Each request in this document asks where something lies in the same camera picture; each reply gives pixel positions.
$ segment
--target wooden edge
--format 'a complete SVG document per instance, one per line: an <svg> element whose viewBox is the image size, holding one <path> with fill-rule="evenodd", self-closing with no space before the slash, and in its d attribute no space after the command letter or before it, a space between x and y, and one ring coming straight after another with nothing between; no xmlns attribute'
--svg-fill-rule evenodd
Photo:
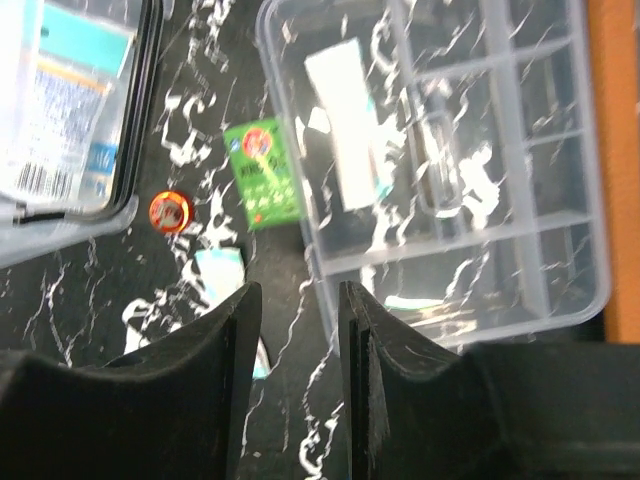
<svg viewBox="0 0 640 480"><path fill-rule="evenodd" d="M640 343L640 151L633 0L587 0L613 289L607 340Z"/></svg>

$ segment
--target green card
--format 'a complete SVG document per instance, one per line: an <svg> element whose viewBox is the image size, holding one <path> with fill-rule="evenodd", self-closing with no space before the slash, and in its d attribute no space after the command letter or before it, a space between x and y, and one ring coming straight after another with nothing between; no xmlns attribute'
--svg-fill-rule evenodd
<svg viewBox="0 0 640 480"><path fill-rule="evenodd" d="M250 230L300 219L293 178L278 122L258 120L231 128L224 143Z"/></svg>

